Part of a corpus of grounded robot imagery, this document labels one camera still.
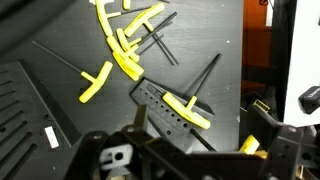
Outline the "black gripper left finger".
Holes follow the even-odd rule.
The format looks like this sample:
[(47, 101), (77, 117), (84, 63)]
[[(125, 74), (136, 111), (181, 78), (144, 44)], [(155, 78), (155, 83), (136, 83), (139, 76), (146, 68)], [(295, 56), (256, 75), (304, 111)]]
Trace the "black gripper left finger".
[(134, 122), (122, 129), (126, 141), (133, 147), (135, 153), (143, 157), (152, 157), (154, 153), (150, 145), (154, 138), (147, 132), (148, 107), (139, 105), (136, 111)]

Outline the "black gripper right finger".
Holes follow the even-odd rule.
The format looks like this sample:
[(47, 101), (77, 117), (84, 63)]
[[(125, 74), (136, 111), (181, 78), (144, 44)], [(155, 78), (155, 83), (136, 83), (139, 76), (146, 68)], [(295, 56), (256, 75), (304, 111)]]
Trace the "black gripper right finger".
[(313, 136), (304, 129), (276, 121), (255, 105), (247, 109), (246, 128), (263, 149), (267, 158), (259, 175), (276, 180), (294, 180), (298, 166), (320, 178), (319, 134)]

